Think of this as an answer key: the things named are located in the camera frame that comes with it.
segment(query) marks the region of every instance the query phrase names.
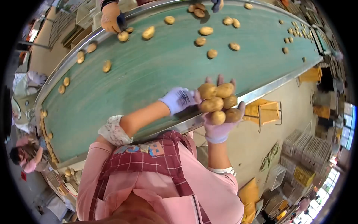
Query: dark glove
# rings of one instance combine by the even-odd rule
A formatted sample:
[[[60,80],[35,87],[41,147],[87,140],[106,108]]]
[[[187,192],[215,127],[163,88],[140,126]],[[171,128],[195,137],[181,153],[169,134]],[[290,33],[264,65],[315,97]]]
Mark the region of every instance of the dark glove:
[[[224,0],[211,0],[214,3],[214,6],[211,8],[213,13],[219,12],[224,7]]]

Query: metal frame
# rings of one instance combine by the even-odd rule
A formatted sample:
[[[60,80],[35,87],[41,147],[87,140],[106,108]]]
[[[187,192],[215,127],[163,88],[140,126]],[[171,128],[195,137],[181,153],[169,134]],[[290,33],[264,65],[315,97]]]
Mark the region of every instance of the metal frame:
[[[185,5],[189,5],[195,3],[195,1],[192,0],[161,0],[161,1],[154,1],[147,3],[145,5],[136,7],[126,13],[125,17],[128,22],[128,24],[133,23],[135,21],[144,19],[150,15],[157,14],[163,11],[167,11],[174,8],[180,8]],[[205,0],[203,1],[204,4],[212,4],[211,1]],[[251,3],[257,8],[263,8],[265,10],[272,10],[277,13],[285,14],[301,23],[306,24],[308,27],[311,27],[306,21],[300,19],[299,17],[285,11],[284,9],[281,9],[279,7],[276,7],[274,5],[264,3],[264,2],[257,2],[252,0],[226,0],[225,5],[238,5],[243,6],[245,3]],[[41,133],[40,130],[40,109],[42,108],[42,103],[46,99],[47,95],[50,93],[50,91],[54,88],[56,83],[62,78],[62,76],[76,63],[76,54],[78,51],[81,50],[87,50],[88,46],[92,42],[101,43],[105,39],[107,39],[109,36],[113,34],[106,33],[101,27],[93,31],[91,34],[89,34],[87,37],[85,37],[82,41],[80,41],[58,64],[58,66],[54,69],[54,71],[49,76],[47,82],[42,87],[37,99],[36,99],[36,106],[35,106],[35,114],[36,114],[36,121],[37,121],[37,129],[38,133]],[[301,68],[296,69],[292,72],[289,72],[285,75],[283,75],[281,78],[270,82],[268,84],[265,84],[264,86],[244,93],[243,95],[238,96],[238,102],[244,101],[246,104],[255,101],[266,94],[274,91],[275,89],[283,86],[285,83],[290,81],[291,79],[299,76],[300,74],[304,73],[314,65],[318,64],[320,61],[322,61],[323,58],[319,57],[317,60],[311,62],[311,63],[305,63]],[[142,138],[141,141],[147,141],[149,139],[155,138],[158,134],[167,131],[167,130],[177,130],[180,133],[186,133],[189,131],[192,131],[198,127],[201,127],[203,125],[203,119],[201,118],[201,115],[197,115],[193,118],[190,118],[186,121],[183,121],[181,123],[178,123],[172,127],[168,127],[165,130],[162,130],[160,132],[151,134],[145,138]],[[81,155],[78,155],[70,160],[64,161],[62,163],[59,163],[57,166],[58,168],[69,166],[71,164],[78,164],[79,162],[83,161],[87,156],[87,153],[83,153]]]

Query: work glove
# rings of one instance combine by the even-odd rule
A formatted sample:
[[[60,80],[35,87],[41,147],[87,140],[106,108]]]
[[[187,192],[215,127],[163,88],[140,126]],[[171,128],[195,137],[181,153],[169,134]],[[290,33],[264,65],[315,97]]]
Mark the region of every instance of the work glove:
[[[224,0],[211,0],[214,3],[214,6],[211,8],[213,13],[219,12],[224,7]]]
[[[30,80],[32,80],[34,83],[36,83],[39,86],[44,86],[46,80],[47,80],[47,76],[45,74],[39,74],[35,71],[28,71],[26,73],[26,75],[28,76],[28,78]]]
[[[211,78],[208,77],[206,79],[206,82],[212,82]],[[223,83],[224,83],[224,76],[222,74],[220,74],[220,75],[218,75],[217,84],[219,86]],[[231,83],[234,85],[234,89],[235,89],[236,81],[234,79],[232,79]],[[200,97],[198,97],[197,95],[195,95],[195,100],[198,104],[202,102]],[[238,109],[241,112],[241,118],[240,118],[240,120],[241,120],[245,113],[245,102],[244,101],[241,101],[239,103]],[[213,125],[210,121],[211,114],[212,113],[204,113],[202,115],[202,118],[204,120],[205,138],[208,142],[211,142],[214,144],[225,142],[228,138],[229,132],[235,127],[235,125],[237,125],[240,122],[240,120],[235,123],[223,123],[220,125]]]
[[[196,105],[197,102],[194,99],[195,95],[199,95],[197,90],[189,91],[186,88],[174,87],[165,96],[158,100],[162,101],[169,107],[170,115],[173,116],[189,106]]]
[[[103,7],[101,26],[105,31],[112,33],[120,33],[126,29],[126,18],[116,2],[108,3]]]

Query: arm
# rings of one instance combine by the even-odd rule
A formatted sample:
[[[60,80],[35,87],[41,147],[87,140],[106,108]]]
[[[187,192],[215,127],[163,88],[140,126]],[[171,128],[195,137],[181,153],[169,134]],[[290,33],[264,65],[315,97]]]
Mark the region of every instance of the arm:
[[[231,167],[229,157],[227,156],[226,141],[218,144],[208,142],[208,166],[213,169],[226,169]]]

